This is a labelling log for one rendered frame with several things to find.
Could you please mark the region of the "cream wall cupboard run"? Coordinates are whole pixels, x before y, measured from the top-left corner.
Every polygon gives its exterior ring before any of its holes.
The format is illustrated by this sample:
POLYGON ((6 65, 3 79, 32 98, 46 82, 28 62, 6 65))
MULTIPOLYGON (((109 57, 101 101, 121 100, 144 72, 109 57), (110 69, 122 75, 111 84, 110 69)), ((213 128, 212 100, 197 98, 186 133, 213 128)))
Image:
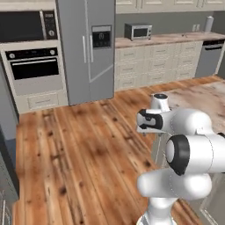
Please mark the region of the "cream wall cupboard run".
POLYGON ((225 0, 116 0, 116 13, 225 11, 225 0))

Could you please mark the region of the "grey dishwasher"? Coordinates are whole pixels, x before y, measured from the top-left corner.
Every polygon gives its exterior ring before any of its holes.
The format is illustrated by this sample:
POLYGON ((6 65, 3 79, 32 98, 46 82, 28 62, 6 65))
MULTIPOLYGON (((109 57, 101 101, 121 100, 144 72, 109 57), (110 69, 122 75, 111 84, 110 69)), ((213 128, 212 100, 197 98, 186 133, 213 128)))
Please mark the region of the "grey dishwasher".
POLYGON ((198 66, 195 72, 196 78, 211 76, 215 72, 224 42, 225 39, 205 40, 203 42, 198 66))

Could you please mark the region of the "black built-in microwave oven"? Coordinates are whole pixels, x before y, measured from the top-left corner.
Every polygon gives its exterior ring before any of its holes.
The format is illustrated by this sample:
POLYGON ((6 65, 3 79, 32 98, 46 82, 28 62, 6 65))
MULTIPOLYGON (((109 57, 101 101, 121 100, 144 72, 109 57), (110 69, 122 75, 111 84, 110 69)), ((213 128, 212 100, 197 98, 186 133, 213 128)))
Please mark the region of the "black built-in microwave oven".
POLYGON ((57 39, 54 11, 0 11, 0 43, 57 39))

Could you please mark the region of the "silver toaster oven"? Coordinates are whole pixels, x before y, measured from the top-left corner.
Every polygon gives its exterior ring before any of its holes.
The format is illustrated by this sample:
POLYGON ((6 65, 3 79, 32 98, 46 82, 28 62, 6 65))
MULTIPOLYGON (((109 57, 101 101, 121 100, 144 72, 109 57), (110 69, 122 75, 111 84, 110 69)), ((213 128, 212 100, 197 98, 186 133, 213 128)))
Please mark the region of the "silver toaster oven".
POLYGON ((125 24, 124 37, 130 40, 150 40, 151 24, 125 24))

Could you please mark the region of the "white paper towel roll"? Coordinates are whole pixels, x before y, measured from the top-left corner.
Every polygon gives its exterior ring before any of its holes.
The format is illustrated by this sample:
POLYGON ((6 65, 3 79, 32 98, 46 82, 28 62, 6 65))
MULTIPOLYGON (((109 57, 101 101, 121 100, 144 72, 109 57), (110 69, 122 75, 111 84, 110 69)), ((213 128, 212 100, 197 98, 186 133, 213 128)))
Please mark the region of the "white paper towel roll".
POLYGON ((213 26, 213 22, 214 22, 214 18, 212 16, 208 16, 206 23, 205 23, 205 28, 204 28, 204 32, 205 33, 210 33, 212 30, 212 26, 213 26))

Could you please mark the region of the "cream oven housing cabinet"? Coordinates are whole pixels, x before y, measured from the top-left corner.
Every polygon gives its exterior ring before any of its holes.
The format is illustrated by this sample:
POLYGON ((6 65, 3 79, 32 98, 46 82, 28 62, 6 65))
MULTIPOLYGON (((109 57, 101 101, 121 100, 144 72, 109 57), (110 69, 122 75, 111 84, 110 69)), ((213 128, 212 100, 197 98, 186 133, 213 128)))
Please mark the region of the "cream oven housing cabinet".
POLYGON ((0 0, 0 11, 54 11, 58 36, 57 40, 34 40, 0 43, 0 57, 3 60, 7 82, 10 86, 16 107, 20 113, 29 113, 37 110, 66 105, 68 103, 68 96, 55 0, 0 0), (48 47, 56 47, 58 49, 58 62, 62 75, 62 89, 18 95, 12 82, 11 70, 7 62, 5 52, 48 47))

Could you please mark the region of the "grey double-door fridge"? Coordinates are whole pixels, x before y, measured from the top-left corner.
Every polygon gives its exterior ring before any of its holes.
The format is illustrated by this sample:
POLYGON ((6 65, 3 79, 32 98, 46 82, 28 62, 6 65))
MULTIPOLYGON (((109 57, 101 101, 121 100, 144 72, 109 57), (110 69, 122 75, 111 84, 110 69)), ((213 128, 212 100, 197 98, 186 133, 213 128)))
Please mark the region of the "grey double-door fridge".
POLYGON ((115 0, 56 0, 70 105, 114 95, 115 0))

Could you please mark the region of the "grey cabinet run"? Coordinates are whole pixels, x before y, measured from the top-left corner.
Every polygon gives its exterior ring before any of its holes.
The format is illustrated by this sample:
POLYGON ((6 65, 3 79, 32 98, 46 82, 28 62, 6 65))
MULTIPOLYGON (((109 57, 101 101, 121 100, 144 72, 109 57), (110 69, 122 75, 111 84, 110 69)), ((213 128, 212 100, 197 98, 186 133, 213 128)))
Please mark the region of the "grey cabinet run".
POLYGON ((0 225, 12 225, 12 206, 19 200, 16 173, 18 112, 0 57, 0 225))

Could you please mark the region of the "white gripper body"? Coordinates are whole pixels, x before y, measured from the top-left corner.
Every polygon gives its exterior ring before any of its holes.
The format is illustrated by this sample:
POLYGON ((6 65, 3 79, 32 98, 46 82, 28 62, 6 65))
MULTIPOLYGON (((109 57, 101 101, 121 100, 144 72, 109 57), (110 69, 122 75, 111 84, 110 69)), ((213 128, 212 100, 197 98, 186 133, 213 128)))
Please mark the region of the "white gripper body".
POLYGON ((163 134, 164 133, 164 131, 159 129, 150 128, 150 127, 147 127, 144 129, 139 126, 137 126, 136 128, 136 132, 139 134, 163 134))

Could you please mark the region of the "cream base cupboard run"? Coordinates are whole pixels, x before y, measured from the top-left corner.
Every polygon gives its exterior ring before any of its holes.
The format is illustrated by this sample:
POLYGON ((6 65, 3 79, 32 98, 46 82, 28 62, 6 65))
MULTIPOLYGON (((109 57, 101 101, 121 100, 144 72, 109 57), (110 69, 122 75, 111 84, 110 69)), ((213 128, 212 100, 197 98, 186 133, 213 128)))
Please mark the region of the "cream base cupboard run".
POLYGON ((194 78, 202 41, 115 50, 116 91, 194 78))

